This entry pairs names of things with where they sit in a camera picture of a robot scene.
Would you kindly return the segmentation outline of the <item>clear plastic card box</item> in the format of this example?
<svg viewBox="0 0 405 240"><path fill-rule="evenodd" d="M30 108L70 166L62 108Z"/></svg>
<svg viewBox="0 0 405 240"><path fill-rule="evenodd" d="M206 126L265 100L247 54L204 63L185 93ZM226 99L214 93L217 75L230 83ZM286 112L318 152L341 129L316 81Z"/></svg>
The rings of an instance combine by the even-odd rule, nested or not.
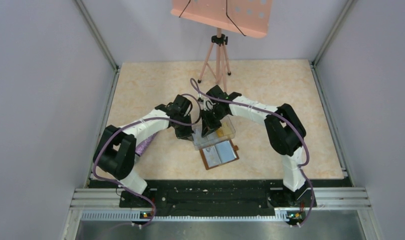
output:
<svg viewBox="0 0 405 240"><path fill-rule="evenodd" d="M194 143L193 143L195 150L203 149L203 148L218 144L220 142L232 140L232 139L235 138L236 130L234 128L234 125L232 124L232 121L231 121L230 117L226 116L225 118L223 118L221 120L221 123L222 124L227 123L231 127L231 129L233 131L233 134L230 135L229 137L227 137L227 136L218 137L217 133L213 132L212 134L206 136L207 140L206 140L206 142L204 144L194 145ZM201 128L202 128L202 124L198 124L198 125L192 127L192 129L200 129L200 130L201 130Z"/></svg>

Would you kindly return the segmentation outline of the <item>silver vip card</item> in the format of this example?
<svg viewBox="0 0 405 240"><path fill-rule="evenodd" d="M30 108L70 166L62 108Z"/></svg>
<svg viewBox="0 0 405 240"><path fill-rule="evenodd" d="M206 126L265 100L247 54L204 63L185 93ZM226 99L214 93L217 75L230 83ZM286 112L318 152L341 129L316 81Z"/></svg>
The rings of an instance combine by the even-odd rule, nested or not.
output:
<svg viewBox="0 0 405 240"><path fill-rule="evenodd" d="M203 153L209 168L215 167L221 164L221 160L215 146L206 147L203 149Z"/></svg>
<svg viewBox="0 0 405 240"><path fill-rule="evenodd" d="M199 128L195 128L193 129L193 143L194 145L201 145L203 143L205 143L207 140L206 137L202 136L202 132Z"/></svg>

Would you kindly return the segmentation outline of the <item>brown leather card holder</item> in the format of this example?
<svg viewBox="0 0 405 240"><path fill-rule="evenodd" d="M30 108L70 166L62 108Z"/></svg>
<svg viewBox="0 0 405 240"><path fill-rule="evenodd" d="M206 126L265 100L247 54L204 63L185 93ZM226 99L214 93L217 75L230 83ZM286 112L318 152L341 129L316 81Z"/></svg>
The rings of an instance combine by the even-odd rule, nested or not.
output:
<svg viewBox="0 0 405 240"><path fill-rule="evenodd" d="M238 155L239 147L237 145L235 145L232 142L232 140L225 140L223 142L217 143L217 144L212 145L212 146L216 147L217 152L218 152L219 157L220 157L220 160L221 160L221 164L219 164L219 165L217 165L215 167L209 168L208 165L207 165L204 153L203 153L203 148L199 149L199 153L201 155L202 162L203 162L206 170L211 170L213 168L216 168L216 167L231 163L233 161L239 160L239 155Z"/></svg>

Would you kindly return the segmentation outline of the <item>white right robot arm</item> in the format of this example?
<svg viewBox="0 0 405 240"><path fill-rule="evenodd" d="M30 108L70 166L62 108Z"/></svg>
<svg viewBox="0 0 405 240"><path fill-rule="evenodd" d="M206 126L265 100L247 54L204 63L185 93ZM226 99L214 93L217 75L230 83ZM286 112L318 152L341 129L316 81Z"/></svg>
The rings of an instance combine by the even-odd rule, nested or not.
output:
<svg viewBox="0 0 405 240"><path fill-rule="evenodd" d="M271 106L250 100L238 92L227 94L219 86L204 94L206 108L202 111L203 137L218 130L226 116L238 116L265 126L272 148L282 156L284 169L284 201L297 206L304 199L301 188L306 178L301 172L302 151L306 130L291 105Z"/></svg>

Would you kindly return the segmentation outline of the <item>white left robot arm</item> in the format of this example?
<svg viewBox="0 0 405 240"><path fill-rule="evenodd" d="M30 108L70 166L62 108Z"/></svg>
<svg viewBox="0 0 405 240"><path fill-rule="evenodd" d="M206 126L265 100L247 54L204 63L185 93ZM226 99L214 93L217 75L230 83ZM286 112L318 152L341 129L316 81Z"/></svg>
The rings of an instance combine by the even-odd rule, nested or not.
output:
<svg viewBox="0 0 405 240"><path fill-rule="evenodd" d="M94 167L109 173L113 180L132 191L131 199L139 207L150 202L147 183L134 170L136 148L159 131L173 128L179 140L193 141L190 111L193 105L182 95L173 102L160 104L146 116L124 125L107 126L94 155Z"/></svg>

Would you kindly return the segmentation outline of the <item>purple glitter microphone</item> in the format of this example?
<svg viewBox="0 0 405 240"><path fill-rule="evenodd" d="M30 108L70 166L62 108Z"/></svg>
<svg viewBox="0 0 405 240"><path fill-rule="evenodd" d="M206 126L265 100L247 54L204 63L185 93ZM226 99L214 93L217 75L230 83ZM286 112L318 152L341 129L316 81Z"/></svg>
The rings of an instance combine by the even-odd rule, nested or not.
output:
<svg viewBox="0 0 405 240"><path fill-rule="evenodd" d="M141 143L139 143L135 148L135 155L140 157L147 150L149 145L155 139L156 135L157 134L155 133L155 134L149 136L148 138L146 138L145 140L143 140Z"/></svg>

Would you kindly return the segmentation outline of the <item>pink music stand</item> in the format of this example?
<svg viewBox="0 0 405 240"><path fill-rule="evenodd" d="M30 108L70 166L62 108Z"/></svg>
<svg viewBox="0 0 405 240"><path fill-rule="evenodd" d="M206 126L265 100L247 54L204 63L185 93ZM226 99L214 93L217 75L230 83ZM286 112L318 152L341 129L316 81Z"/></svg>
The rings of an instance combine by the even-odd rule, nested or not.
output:
<svg viewBox="0 0 405 240"><path fill-rule="evenodd" d="M268 33L272 0L173 0L171 14L214 27L216 33L204 59L197 82L204 80L206 70L227 91L227 77L232 74L225 31L255 39Z"/></svg>

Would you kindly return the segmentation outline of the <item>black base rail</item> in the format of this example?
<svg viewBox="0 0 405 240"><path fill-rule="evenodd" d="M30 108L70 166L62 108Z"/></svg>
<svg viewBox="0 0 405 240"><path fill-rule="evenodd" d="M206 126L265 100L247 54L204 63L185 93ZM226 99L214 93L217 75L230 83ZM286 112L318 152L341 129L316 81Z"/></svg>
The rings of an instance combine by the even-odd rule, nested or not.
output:
<svg viewBox="0 0 405 240"><path fill-rule="evenodd" d="M305 183L292 192L281 180L148 180L142 197L123 191L121 208L156 207L157 217L272 217L279 208L317 206Z"/></svg>

